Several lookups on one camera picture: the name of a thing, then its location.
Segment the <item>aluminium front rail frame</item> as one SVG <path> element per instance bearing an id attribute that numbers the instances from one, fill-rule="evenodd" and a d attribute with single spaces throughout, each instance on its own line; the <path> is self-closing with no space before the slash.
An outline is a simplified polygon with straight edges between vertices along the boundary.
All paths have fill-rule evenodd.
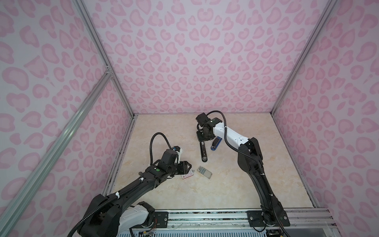
<path id="1" fill-rule="evenodd" d="M 133 228 L 121 237 L 339 237 L 337 224 L 325 208 L 286 208 L 278 225 L 265 227 L 259 209 L 158 210 L 154 228 Z"/>

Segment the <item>silver staple strips tray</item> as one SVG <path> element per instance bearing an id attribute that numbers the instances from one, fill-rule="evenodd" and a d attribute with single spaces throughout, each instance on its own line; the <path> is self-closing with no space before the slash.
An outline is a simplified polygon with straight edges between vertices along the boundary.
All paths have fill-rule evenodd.
<path id="1" fill-rule="evenodd" d="M 209 170 L 207 170 L 206 168 L 200 166 L 197 171 L 202 174 L 203 176 L 205 176 L 206 178 L 208 179 L 211 179 L 212 177 L 212 172 L 210 172 Z"/>

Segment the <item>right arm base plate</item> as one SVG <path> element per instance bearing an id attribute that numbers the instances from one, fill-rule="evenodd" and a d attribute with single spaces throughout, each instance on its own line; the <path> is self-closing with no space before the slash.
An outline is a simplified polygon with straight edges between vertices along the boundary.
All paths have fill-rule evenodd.
<path id="1" fill-rule="evenodd" d="M 290 220 L 286 211 L 277 211 L 272 213 L 266 213 L 261 210 L 246 211 L 247 219 L 250 227 L 263 228 L 263 227 L 278 227 L 281 224 L 282 227 L 289 227 Z"/>

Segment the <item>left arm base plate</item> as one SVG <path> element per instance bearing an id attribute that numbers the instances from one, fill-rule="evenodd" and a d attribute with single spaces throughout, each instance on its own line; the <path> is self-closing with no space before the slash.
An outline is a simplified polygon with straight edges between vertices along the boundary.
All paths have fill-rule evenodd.
<path id="1" fill-rule="evenodd" d="M 155 228 L 167 228 L 168 226 L 168 212 L 156 211 L 154 214 L 149 214 L 147 220 L 140 225 L 135 225 L 133 229 L 151 229 Z"/>

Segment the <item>aluminium diagonal wall strut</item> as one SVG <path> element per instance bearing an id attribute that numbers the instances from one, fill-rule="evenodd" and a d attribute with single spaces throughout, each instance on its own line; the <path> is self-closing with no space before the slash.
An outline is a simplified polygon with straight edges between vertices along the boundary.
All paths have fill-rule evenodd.
<path id="1" fill-rule="evenodd" d="M 39 188 L 55 166 L 57 160 L 61 157 L 66 147 L 80 128 L 81 124 L 87 117 L 89 111 L 101 95 L 104 88 L 112 77 L 111 72 L 106 72 L 101 80 L 97 83 L 91 93 L 86 97 L 77 112 L 69 120 L 60 136 L 50 146 L 41 162 L 31 173 L 25 184 L 22 186 L 15 198 L 10 202 L 9 206 L 1 217 L 1 236 L 7 237 L 13 230 L 21 216 L 33 200 Z"/>

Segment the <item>red white staple box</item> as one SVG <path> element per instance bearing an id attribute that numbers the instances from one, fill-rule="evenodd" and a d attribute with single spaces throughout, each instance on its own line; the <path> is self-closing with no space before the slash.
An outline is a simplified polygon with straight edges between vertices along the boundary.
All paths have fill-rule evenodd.
<path id="1" fill-rule="evenodd" d="M 187 174 L 181 175 L 182 179 L 187 179 L 192 176 L 194 176 L 194 172 L 192 170 L 190 170 Z"/>

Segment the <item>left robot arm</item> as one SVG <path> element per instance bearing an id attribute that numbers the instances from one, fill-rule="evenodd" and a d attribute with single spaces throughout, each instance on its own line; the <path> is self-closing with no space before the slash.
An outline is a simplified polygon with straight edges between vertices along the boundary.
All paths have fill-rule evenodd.
<path id="1" fill-rule="evenodd" d="M 149 191 L 176 175 L 188 174 L 192 165 L 181 161 L 179 147 L 167 149 L 160 160 L 139 173 L 139 178 L 109 195 L 99 194 L 92 199 L 84 217 L 68 233 L 82 237 L 116 237 L 135 226 L 150 227 L 155 209 L 142 201 L 132 204 Z"/>

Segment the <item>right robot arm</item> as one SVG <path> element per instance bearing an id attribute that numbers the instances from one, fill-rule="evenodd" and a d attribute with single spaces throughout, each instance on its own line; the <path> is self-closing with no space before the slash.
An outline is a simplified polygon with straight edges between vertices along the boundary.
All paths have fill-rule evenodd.
<path id="1" fill-rule="evenodd" d="M 281 229 L 290 226 L 289 218 L 281 202 L 275 196 L 265 175 L 263 155 L 256 138 L 248 138 L 227 126 L 225 115 L 220 111 L 201 113 L 196 117 L 199 142 L 220 137 L 226 145 L 237 152 L 237 163 L 247 173 L 258 193 L 261 204 L 261 221 L 264 226 Z"/>

